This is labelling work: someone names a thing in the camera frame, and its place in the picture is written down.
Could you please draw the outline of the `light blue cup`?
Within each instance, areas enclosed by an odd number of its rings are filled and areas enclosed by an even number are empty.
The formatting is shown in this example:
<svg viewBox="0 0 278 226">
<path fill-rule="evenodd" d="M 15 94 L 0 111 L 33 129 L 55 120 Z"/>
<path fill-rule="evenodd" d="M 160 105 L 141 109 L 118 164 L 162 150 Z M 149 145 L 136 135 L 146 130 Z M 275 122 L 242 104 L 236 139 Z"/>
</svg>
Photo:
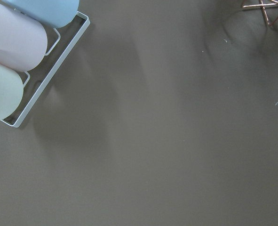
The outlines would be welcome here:
<svg viewBox="0 0 278 226">
<path fill-rule="evenodd" d="M 5 0 L 4 3 L 53 28 L 69 24 L 79 7 L 79 0 Z"/>
</svg>

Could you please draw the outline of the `pink cup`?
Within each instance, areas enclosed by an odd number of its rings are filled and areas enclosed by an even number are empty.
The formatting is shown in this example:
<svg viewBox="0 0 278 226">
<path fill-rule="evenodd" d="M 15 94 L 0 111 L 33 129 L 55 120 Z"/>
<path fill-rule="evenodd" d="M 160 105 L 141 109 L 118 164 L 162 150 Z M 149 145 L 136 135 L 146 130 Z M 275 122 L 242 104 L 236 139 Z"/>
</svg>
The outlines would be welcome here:
<svg viewBox="0 0 278 226">
<path fill-rule="evenodd" d="M 45 56 L 48 38 L 41 23 L 0 4 L 0 64 L 30 71 Z"/>
</svg>

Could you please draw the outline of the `pale green cup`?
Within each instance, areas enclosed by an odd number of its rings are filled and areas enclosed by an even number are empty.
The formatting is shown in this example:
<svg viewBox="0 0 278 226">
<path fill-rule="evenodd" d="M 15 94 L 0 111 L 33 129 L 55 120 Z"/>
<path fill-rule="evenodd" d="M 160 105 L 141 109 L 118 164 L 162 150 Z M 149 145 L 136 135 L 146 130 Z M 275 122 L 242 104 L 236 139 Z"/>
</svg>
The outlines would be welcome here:
<svg viewBox="0 0 278 226">
<path fill-rule="evenodd" d="M 12 69 L 0 65 L 0 121 L 17 109 L 23 93 L 21 77 Z"/>
</svg>

